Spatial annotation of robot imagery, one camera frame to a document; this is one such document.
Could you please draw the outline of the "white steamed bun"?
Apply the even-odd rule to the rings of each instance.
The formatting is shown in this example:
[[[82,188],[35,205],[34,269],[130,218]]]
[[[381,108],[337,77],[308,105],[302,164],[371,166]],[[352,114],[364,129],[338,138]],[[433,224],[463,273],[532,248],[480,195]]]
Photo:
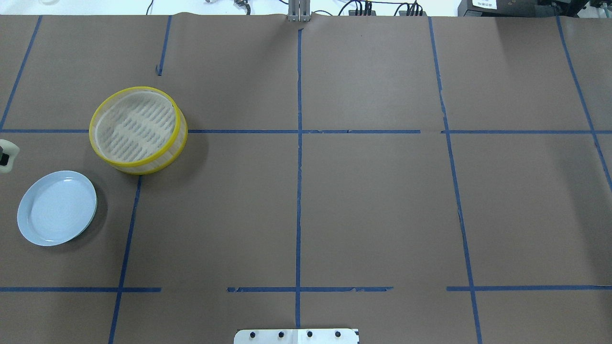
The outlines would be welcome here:
[[[1,174],[7,174],[11,172],[14,166],[14,162],[17,159],[19,152],[20,152],[20,148],[13,142],[10,142],[9,140],[3,140],[3,139],[0,140],[0,157],[2,154],[9,155],[8,165],[0,166]]]

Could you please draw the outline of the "yellow round steamer basket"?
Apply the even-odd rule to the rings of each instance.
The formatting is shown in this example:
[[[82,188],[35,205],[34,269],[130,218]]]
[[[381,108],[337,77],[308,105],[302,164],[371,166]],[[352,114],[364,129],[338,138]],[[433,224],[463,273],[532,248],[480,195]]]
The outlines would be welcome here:
[[[89,124],[94,152],[131,175],[152,174],[171,165],[187,137],[186,118],[177,103],[166,92],[148,86],[109,96]]]

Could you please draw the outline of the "light blue plate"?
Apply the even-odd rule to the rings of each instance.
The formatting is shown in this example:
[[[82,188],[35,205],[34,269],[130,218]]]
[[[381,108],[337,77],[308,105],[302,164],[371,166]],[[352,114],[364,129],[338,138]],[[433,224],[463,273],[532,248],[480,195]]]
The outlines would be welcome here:
[[[98,209],[93,183],[75,171],[57,171],[40,178],[26,191],[17,210],[22,236],[38,246],[51,247],[78,237]]]

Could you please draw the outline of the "black equipment box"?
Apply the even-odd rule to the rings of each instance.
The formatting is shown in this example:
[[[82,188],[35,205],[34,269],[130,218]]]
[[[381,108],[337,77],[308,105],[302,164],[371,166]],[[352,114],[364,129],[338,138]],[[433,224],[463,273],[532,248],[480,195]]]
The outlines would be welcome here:
[[[576,17],[588,0],[462,0],[458,17]]]

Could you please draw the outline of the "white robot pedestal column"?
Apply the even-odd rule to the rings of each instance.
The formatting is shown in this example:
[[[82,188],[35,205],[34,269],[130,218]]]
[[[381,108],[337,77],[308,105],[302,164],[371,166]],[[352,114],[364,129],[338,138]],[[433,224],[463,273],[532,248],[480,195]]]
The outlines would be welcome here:
[[[357,329],[243,329],[237,331],[234,344],[359,344]]]

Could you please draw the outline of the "aluminium frame post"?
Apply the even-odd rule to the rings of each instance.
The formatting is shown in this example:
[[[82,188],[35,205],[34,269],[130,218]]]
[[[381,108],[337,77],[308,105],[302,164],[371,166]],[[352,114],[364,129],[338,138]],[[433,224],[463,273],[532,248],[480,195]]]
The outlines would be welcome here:
[[[289,22],[309,22],[312,17],[310,0],[286,0]]]

